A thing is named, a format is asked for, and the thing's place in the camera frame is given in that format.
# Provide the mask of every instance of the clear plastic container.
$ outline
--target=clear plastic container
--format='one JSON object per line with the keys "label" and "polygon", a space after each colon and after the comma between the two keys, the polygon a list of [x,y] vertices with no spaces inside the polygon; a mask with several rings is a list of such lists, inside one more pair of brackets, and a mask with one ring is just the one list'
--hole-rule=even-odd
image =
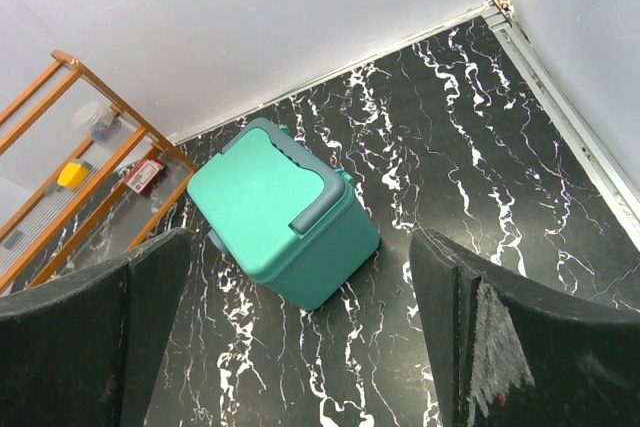
{"label": "clear plastic container", "polygon": [[84,105],[73,116],[72,123],[95,142],[102,144],[111,140],[122,127],[122,122],[113,111],[97,100]]}

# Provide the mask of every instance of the teal storage bin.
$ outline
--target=teal storage bin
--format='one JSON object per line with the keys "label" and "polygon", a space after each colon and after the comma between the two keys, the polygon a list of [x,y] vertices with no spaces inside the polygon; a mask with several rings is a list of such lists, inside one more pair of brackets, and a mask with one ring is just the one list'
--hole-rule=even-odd
{"label": "teal storage bin", "polygon": [[313,310],[380,243],[352,184],[349,174],[256,119],[193,176],[187,190],[220,250],[255,282]]}

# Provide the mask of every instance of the floor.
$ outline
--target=floor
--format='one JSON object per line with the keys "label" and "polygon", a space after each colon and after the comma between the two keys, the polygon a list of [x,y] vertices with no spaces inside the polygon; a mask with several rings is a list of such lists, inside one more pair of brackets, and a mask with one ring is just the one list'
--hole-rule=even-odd
{"label": "floor", "polygon": [[[440,425],[407,262],[418,225],[571,295],[640,309],[640,255],[482,19],[259,115],[354,175],[382,245],[307,313],[250,282],[194,205],[177,204],[160,229],[190,229],[193,259],[148,426]],[[184,147],[204,163],[250,118]]]}

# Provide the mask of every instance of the bin lid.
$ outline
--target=bin lid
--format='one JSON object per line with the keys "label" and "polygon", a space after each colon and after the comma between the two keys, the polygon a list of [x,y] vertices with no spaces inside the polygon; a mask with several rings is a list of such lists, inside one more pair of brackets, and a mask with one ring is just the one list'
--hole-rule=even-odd
{"label": "bin lid", "polygon": [[268,282],[345,188],[340,174],[256,119],[193,176],[188,192],[242,269]]}

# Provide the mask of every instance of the yellow object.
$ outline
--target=yellow object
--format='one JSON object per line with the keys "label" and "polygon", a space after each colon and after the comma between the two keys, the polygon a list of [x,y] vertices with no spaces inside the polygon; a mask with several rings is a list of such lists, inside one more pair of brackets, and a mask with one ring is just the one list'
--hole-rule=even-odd
{"label": "yellow object", "polygon": [[67,189],[77,189],[87,178],[91,170],[85,162],[81,160],[72,160],[64,166],[62,172],[58,176],[58,185]]}

